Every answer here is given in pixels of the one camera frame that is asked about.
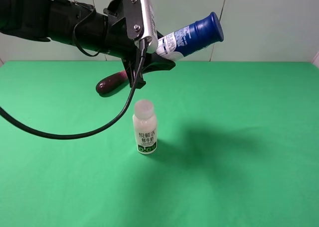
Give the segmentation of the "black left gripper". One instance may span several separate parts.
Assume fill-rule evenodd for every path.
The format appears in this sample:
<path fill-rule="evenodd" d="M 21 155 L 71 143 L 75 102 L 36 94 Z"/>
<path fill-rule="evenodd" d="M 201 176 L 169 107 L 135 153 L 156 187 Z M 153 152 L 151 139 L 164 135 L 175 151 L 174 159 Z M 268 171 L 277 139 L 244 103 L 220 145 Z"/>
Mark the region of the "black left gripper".
<path fill-rule="evenodd" d="M 109 55 L 122 59 L 130 86 L 136 84 L 136 88 L 142 88 L 146 82 L 142 73 L 155 71 L 169 71 L 176 66 L 174 61 L 159 56 L 156 53 L 147 54 L 142 68 L 139 63 L 143 57 L 141 45 L 137 47 L 134 41 L 141 36 L 143 28 L 142 8 L 140 0 L 112 0 L 103 10 L 107 15 L 107 34 L 105 42 Z M 157 30 L 157 38 L 163 35 Z"/>

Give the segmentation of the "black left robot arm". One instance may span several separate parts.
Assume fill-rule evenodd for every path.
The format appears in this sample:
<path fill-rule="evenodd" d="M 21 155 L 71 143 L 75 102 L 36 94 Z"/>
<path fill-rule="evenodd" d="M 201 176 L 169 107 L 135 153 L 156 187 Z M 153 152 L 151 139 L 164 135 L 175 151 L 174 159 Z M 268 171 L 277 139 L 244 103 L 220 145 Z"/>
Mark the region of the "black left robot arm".
<path fill-rule="evenodd" d="M 130 83 L 145 85 L 138 74 L 139 41 L 147 30 L 145 0 L 112 0 L 103 13 L 75 0 L 0 0 L 0 31 L 19 38 L 57 41 L 77 47 L 83 54 L 100 53 L 122 60 Z"/>

